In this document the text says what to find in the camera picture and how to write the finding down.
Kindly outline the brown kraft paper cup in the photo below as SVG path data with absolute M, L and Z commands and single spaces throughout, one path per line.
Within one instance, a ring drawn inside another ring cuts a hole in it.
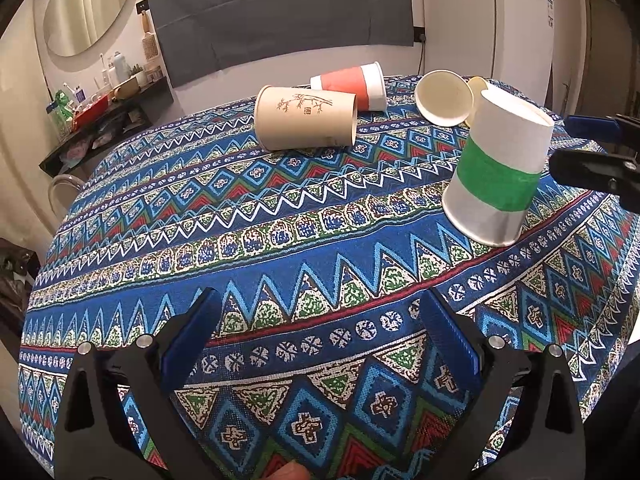
M 352 93 L 265 86 L 256 96 L 254 129 L 267 151 L 341 148 L 356 140 Z

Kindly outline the oval wall mirror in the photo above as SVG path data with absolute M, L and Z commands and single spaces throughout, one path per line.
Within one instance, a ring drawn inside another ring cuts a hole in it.
M 71 58 L 92 47 L 113 25 L 126 0 L 49 0 L 43 19 L 48 49 Z

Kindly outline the black wall socket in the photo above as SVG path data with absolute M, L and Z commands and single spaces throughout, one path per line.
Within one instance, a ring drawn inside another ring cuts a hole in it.
M 413 27 L 413 41 L 420 42 L 420 44 L 424 44 L 426 41 L 426 32 L 424 27 L 414 26 Z

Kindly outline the green striped white paper cup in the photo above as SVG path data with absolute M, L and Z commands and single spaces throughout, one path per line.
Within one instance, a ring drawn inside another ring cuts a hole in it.
M 547 161 L 553 119 L 496 86 L 480 92 L 468 140 L 442 194 L 463 234 L 492 247 L 514 244 Z

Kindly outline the white refrigerator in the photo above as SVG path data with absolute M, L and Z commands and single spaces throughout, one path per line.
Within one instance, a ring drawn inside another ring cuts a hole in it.
M 553 0 L 423 0 L 425 69 L 495 79 L 544 104 Z

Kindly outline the black wall shelf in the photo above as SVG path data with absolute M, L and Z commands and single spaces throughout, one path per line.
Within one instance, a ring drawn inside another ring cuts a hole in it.
M 39 168 L 51 178 L 69 174 L 88 160 L 154 126 L 173 102 L 168 78 L 163 76 L 129 99 L 111 102 L 100 116 L 50 151 Z

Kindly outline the white bottle on shelf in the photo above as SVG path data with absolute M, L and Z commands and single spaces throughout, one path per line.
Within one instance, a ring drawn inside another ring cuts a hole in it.
M 113 66 L 117 82 L 122 84 L 130 77 L 130 67 L 122 52 L 115 51 L 113 55 Z

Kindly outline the red container on shelf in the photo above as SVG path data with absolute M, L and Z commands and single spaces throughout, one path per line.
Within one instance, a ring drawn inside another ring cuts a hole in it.
M 111 99 L 108 94 L 100 96 L 99 99 L 91 102 L 81 112 L 75 114 L 74 129 L 78 130 L 92 124 L 107 111 L 110 104 Z

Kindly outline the green plastic bottle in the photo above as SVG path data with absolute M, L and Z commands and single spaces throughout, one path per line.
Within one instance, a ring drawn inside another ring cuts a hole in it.
M 63 90 L 55 92 L 54 102 L 58 106 L 58 114 L 64 124 L 64 132 L 71 133 L 74 128 L 75 109 L 73 103 Z

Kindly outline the blue patterned tablecloth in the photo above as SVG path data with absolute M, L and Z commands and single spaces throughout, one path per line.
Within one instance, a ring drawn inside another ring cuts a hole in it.
M 99 163 L 26 312 L 21 436 L 43 468 L 76 348 L 157 333 L 207 287 L 220 325 L 172 403 L 231 479 L 419 472 L 471 397 L 420 321 L 430 287 L 514 348 L 560 346 L 594 408 L 639 313 L 638 217 L 543 176 L 514 245 L 471 240 L 442 210 L 468 129 L 427 122 L 416 77 L 385 85 L 351 148 L 268 153 L 243 100 Z

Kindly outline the plain white paper cup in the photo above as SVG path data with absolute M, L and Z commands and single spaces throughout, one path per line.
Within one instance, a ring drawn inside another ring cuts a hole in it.
M 471 114 L 474 96 L 471 87 L 451 70 L 432 70 L 416 84 L 414 100 L 421 115 L 439 127 L 453 127 Z

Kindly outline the red striped paper cup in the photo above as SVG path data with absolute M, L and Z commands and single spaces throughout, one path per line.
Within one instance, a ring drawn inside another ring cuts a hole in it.
M 379 62 L 312 76 L 309 84 L 312 90 L 353 93 L 360 112 L 385 112 L 387 108 L 384 74 Z

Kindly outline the dark grey covered television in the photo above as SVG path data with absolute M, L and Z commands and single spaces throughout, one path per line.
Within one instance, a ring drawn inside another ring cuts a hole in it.
M 413 44 L 412 0 L 149 0 L 171 83 L 274 56 Z

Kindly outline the metal chair back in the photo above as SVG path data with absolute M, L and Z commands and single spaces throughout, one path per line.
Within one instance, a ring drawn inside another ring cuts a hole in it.
M 48 187 L 48 201 L 52 214 L 58 220 L 66 217 L 84 185 L 84 180 L 72 174 L 59 174 L 52 179 Z

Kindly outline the yellow rimmed white paper cup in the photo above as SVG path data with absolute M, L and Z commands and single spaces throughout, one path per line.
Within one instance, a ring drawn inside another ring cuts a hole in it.
M 468 117 L 465 119 L 465 123 L 469 128 L 471 128 L 474 122 L 475 114 L 480 107 L 480 102 L 482 102 L 482 92 L 484 90 L 495 89 L 496 86 L 481 76 L 471 77 L 466 83 L 472 90 L 473 95 L 473 106 L 469 112 Z

